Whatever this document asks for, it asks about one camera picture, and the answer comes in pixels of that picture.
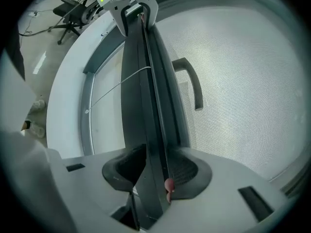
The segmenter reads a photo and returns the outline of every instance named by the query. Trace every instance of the floor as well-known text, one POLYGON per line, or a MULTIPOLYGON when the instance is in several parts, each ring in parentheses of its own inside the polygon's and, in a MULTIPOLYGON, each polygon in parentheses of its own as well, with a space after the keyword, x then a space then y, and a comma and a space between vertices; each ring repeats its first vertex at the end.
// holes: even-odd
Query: floor
MULTIPOLYGON (((60 4, 62 4, 61 0, 34 1, 18 22, 19 32, 32 31, 35 33, 56 24, 60 17, 55 15, 52 10, 60 4), (37 17, 32 17, 33 11, 39 11, 37 17)), ((78 38, 74 33, 67 33, 63 43, 58 45, 57 41, 63 31, 63 29, 54 29, 50 33, 44 32, 32 37, 20 36, 20 50, 24 58, 26 83, 35 92, 37 99, 43 99, 46 103, 49 102, 52 84, 58 68, 78 38)), ((45 109, 40 113, 28 115, 28 119, 45 127, 46 111, 45 109)), ((47 146, 46 138, 38 140, 45 147, 47 146)))

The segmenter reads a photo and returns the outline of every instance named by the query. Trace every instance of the cable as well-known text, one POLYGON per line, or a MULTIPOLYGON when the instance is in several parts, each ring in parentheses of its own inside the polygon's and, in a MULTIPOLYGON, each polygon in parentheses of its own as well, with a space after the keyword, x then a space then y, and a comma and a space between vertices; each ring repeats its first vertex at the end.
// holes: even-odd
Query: cable
POLYGON ((46 11, 52 11, 52 10, 26 10, 26 12, 46 12, 46 11))
MULTIPOLYGON (((26 28, 26 30, 25 30, 25 32, 24 32, 24 34, 26 34, 26 33, 32 33, 32 31, 27 31, 27 30, 28 30, 28 29, 29 29, 29 27, 30 27, 30 23, 31 23, 32 19, 34 19, 34 18, 35 18, 35 16, 34 16, 34 17, 32 17, 32 18, 29 20, 28 27, 26 28)), ((23 41, 23 36, 22 36, 22 37, 21 37, 21 39, 20 39, 19 48, 21 48, 22 41, 23 41)))
POLYGON ((138 71, 134 72, 132 75, 128 76, 126 79, 122 80, 120 83, 118 83, 117 85, 115 85, 114 87, 112 87, 109 91, 107 91, 105 94, 103 94, 91 107, 89 107, 88 110, 84 111, 85 114, 88 114, 89 111, 95 106, 95 104, 97 104, 99 102, 99 100, 101 100, 104 96, 106 96, 109 92, 111 92, 114 88, 116 88, 118 85, 122 84, 124 81, 127 81, 129 78, 131 78, 132 76, 134 76, 136 73, 139 73, 140 71, 143 71, 144 69, 148 69, 151 67, 144 67, 142 69, 139 69, 138 71))
POLYGON ((38 31, 36 33, 30 33, 30 34, 19 33, 19 35, 29 37, 29 36, 34 36, 34 35, 37 35, 37 34, 40 34, 40 33, 43 33, 43 32, 49 31, 49 30, 52 30, 53 28, 55 28, 62 21, 63 18, 65 18, 67 15, 69 15, 75 8, 77 8, 80 5, 80 1, 81 0, 78 0, 77 1, 78 3, 71 10, 69 10, 64 16, 62 16, 62 18, 60 18, 60 20, 54 26, 49 27, 48 29, 45 29, 45 30, 38 31))

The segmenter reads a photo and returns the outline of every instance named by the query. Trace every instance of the chair base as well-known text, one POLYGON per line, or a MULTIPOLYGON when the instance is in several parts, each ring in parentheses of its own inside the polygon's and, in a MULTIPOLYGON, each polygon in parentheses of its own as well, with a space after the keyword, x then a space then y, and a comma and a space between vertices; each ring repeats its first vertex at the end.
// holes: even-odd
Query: chair base
POLYGON ((75 29, 76 27, 79 27, 81 29, 84 25, 79 25, 79 24, 73 24, 72 22, 68 24, 63 24, 63 25, 56 25, 55 27, 50 27, 48 32, 51 32, 52 29, 65 29, 64 33, 62 34, 62 37, 60 38, 59 41, 57 41, 58 45, 62 44, 62 40, 64 39, 66 33, 70 33, 70 31, 74 32, 77 36, 80 36, 80 33, 75 29))

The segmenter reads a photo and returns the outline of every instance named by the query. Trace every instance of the black vertical rail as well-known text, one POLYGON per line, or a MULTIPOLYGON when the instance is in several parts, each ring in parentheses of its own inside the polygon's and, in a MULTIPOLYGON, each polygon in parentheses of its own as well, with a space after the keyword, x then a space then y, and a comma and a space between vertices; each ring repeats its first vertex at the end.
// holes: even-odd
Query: black vertical rail
MULTIPOLYGON (((141 19, 129 26, 123 51, 121 79, 149 66, 143 39, 141 19)), ((168 177, 162 134, 150 69, 134 75, 121 85, 121 110, 126 148, 146 144, 147 159, 136 190, 141 204, 150 218, 157 220, 167 209, 164 181, 168 177)))
POLYGON ((146 32, 165 148, 190 148, 188 124, 175 71, 156 25, 146 32))

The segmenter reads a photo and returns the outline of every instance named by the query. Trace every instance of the perforated metal panel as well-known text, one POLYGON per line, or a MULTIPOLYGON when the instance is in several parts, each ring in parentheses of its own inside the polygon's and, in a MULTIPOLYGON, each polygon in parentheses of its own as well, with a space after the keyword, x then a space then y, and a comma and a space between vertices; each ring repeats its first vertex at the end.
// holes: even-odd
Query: perforated metal panel
POLYGON ((176 73, 191 147, 236 160, 267 180, 307 142, 307 76, 286 35, 259 11, 206 7, 157 23, 171 60, 186 57, 203 91, 194 110, 185 71, 176 73))

